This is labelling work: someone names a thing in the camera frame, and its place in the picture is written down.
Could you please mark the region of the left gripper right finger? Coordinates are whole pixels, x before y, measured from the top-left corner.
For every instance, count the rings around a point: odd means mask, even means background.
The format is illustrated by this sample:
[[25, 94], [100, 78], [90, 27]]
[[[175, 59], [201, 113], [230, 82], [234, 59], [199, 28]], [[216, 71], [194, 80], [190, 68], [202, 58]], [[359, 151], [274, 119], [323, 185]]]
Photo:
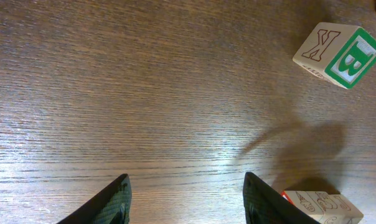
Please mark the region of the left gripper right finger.
[[245, 173], [243, 205], [247, 224], [319, 224], [252, 172]]

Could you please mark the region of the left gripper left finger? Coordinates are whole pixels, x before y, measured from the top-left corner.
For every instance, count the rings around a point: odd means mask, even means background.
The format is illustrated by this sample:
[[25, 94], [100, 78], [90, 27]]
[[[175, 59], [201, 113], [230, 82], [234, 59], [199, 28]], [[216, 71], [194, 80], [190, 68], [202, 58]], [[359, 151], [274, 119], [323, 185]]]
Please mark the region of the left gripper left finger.
[[132, 190], [122, 174], [59, 224], [128, 224]]

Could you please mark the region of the plain wooden block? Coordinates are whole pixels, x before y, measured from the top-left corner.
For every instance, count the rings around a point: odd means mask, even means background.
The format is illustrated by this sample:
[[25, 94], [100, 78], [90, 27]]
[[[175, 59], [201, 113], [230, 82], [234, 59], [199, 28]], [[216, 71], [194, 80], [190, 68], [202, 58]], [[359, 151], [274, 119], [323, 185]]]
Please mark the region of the plain wooden block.
[[345, 196], [323, 191], [284, 190], [282, 197], [323, 224], [358, 224], [364, 214]]

